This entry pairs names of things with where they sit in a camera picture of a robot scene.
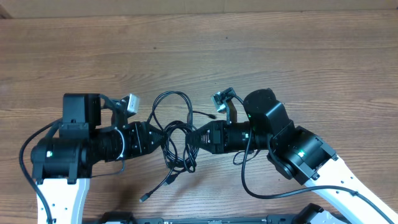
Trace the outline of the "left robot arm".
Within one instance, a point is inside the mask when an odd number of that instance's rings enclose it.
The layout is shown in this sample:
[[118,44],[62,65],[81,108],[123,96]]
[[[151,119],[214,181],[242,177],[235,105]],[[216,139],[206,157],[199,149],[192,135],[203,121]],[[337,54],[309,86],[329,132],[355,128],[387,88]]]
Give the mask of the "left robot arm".
[[38,189],[39,223],[81,223],[93,166],[154,152],[166,135],[137,113],[133,94],[111,100],[97,93],[66,93],[63,116],[33,147],[32,177]]

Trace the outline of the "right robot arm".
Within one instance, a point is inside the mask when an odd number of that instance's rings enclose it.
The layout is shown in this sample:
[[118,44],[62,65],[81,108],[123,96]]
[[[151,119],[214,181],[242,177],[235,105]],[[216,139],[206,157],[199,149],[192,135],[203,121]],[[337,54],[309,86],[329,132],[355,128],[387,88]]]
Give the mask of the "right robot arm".
[[294,125],[284,104],[273,91],[255,90],[241,100],[248,120],[236,121],[232,88],[215,93],[212,101],[225,121],[212,121],[188,134],[189,146],[212,154],[267,150],[267,159],[286,179],[295,179],[302,189],[274,195],[249,190],[247,158],[241,165],[241,182],[252,197],[270,200],[315,192],[337,209],[350,223],[397,223],[397,213],[369,190],[348,168],[337,152],[320,136]]

